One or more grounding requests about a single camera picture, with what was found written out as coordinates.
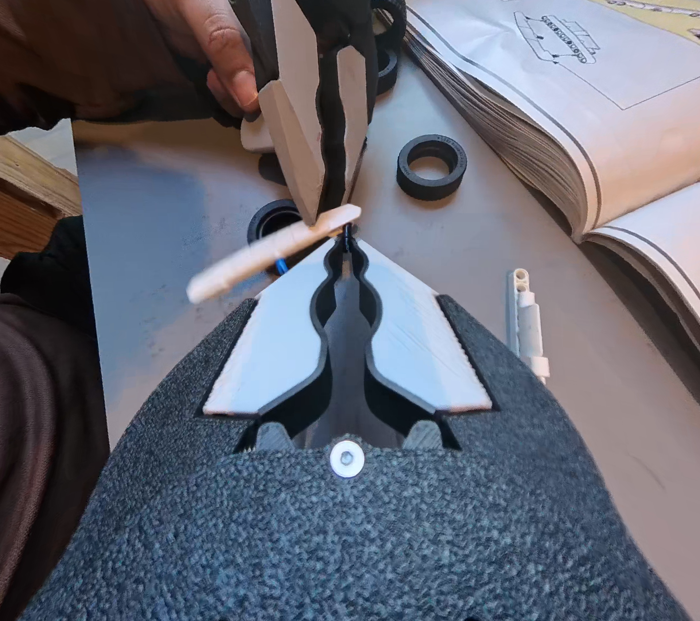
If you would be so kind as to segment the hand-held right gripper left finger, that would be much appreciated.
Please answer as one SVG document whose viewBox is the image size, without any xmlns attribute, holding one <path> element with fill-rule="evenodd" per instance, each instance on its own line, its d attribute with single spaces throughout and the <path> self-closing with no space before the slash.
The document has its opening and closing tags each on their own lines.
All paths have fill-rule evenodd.
<svg viewBox="0 0 700 621">
<path fill-rule="evenodd" d="M 330 239 L 256 297 L 202 406 L 205 416 L 315 422 L 330 404 L 326 324 L 336 309 L 342 242 Z"/>
</svg>

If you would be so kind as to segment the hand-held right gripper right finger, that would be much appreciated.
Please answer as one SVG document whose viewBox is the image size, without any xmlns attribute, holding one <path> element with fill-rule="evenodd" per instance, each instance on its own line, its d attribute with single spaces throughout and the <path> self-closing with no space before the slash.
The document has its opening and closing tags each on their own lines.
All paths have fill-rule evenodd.
<svg viewBox="0 0 700 621">
<path fill-rule="evenodd" d="M 438 294 L 362 240 L 351 243 L 360 311 L 370 325 L 365 399 L 390 426 L 493 406 Z"/>
</svg>

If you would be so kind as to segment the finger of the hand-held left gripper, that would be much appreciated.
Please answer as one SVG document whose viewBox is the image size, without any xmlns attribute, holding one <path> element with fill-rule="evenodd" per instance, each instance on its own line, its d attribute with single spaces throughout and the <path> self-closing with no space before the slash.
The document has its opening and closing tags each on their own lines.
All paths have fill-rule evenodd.
<svg viewBox="0 0 700 621">
<path fill-rule="evenodd" d="M 320 212 L 346 204 L 355 186 L 368 132 L 365 76 L 365 58 L 353 46 L 333 48 L 320 61 Z"/>
<path fill-rule="evenodd" d="M 279 75 L 258 94 L 285 182 L 307 225 L 319 216 L 326 178 L 317 107 L 316 34 L 295 0 L 270 0 Z"/>
</svg>

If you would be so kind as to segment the long white pointed panel piece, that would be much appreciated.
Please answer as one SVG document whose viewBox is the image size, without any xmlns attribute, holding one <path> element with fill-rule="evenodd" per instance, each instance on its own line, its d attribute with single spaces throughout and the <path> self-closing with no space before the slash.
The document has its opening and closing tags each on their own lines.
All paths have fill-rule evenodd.
<svg viewBox="0 0 700 621">
<path fill-rule="evenodd" d="M 293 223 L 254 241 L 192 277 L 186 288 L 189 302 L 199 304 L 227 293 L 276 261 L 338 235 L 344 226 L 354 223 L 361 214 L 360 206 L 338 206 L 320 214 L 313 225 L 306 225 L 303 221 Z"/>
</svg>

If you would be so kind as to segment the black rubber toy tyre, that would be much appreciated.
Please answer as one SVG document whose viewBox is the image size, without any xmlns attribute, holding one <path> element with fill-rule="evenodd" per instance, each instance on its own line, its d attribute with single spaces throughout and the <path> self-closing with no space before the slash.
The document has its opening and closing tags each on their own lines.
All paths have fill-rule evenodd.
<svg viewBox="0 0 700 621">
<path fill-rule="evenodd" d="M 250 244 L 279 230 L 302 222 L 302 215 L 291 199 L 277 199 L 260 208 L 249 223 L 247 240 Z"/>
<path fill-rule="evenodd" d="M 407 26 L 405 0 L 370 0 L 370 6 L 373 11 L 387 12 L 391 18 L 389 27 L 374 36 L 377 49 L 398 49 L 404 39 Z"/>
<path fill-rule="evenodd" d="M 424 158 L 437 158 L 448 167 L 448 173 L 440 179 L 425 179 L 411 169 L 411 164 Z M 460 186 L 468 159 L 462 146 L 444 135 L 424 135 L 403 146 L 397 159 L 396 180 L 408 196 L 434 202 L 447 198 Z"/>
<path fill-rule="evenodd" d="M 377 63 L 377 96 L 380 96 L 393 89 L 396 84 L 399 55 L 394 49 L 377 47 Z"/>
</svg>

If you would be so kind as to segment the person's left forearm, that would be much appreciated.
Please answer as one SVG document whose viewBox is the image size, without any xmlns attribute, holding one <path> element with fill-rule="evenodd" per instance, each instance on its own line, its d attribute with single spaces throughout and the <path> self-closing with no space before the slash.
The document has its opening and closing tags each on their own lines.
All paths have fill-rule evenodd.
<svg viewBox="0 0 700 621">
<path fill-rule="evenodd" d="M 60 120 L 212 118 L 204 68 L 144 0 L 1 0 L 1 134 Z"/>
</svg>

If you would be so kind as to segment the grey desk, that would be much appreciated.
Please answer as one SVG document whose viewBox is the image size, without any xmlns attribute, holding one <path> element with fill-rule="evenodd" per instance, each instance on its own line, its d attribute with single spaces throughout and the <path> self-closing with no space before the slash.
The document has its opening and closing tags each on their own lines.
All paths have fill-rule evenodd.
<svg viewBox="0 0 700 621">
<path fill-rule="evenodd" d="M 424 135 L 466 152 L 459 188 L 434 202 L 397 184 L 398 155 Z M 110 447 L 166 374 L 244 298 L 256 276 L 198 307 L 189 279 L 246 242 L 262 205 L 287 198 L 240 134 L 213 120 L 74 125 Z M 374 110 L 354 202 L 361 237 L 501 340 L 505 282 L 530 272 L 549 389 L 587 443 L 626 526 L 699 618 L 699 366 L 595 244 L 577 246 L 422 70 L 403 57 Z"/>
</svg>

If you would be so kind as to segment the white beam with cylinders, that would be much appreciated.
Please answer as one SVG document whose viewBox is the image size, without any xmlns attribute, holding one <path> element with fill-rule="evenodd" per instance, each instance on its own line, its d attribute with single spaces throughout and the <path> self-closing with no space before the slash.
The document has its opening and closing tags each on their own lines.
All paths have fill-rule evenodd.
<svg viewBox="0 0 700 621">
<path fill-rule="evenodd" d="M 506 345 L 543 384 L 550 377 L 544 356 L 540 307 L 530 289 L 530 276 L 517 268 L 507 276 L 505 290 Z"/>
</svg>

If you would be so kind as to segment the open instruction booklet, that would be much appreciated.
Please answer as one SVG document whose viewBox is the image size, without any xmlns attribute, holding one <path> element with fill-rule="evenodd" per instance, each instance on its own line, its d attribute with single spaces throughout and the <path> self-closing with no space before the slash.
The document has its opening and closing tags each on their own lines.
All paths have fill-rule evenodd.
<svg viewBox="0 0 700 621">
<path fill-rule="evenodd" d="M 699 347 L 699 0 L 406 0 L 406 47 Z"/>
</svg>

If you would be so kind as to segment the person's black garment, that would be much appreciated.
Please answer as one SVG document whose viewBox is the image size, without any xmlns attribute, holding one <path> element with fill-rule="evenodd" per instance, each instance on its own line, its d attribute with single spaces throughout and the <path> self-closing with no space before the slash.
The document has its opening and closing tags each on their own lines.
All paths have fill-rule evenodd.
<svg viewBox="0 0 700 621">
<path fill-rule="evenodd" d="M 40 252 L 19 252 L 1 278 L 1 292 L 97 338 L 83 216 L 59 220 Z"/>
</svg>

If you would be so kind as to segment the person's brown-shirted torso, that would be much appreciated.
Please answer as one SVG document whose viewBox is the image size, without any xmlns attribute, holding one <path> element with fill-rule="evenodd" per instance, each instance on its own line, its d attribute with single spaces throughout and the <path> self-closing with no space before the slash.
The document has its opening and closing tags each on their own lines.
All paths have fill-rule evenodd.
<svg viewBox="0 0 700 621">
<path fill-rule="evenodd" d="M 96 341 L 2 294 L 2 620 L 55 568 L 108 456 Z"/>
</svg>

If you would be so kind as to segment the wooden bench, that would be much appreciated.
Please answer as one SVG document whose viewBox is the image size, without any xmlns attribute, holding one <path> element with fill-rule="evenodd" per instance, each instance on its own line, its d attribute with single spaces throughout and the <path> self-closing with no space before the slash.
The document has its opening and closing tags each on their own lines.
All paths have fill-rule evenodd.
<svg viewBox="0 0 700 621">
<path fill-rule="evenodd" d="M 1 258 L 40 251 L 58 220 L 82 214 L 78 177 L 1 138 Z"/>
</svg>

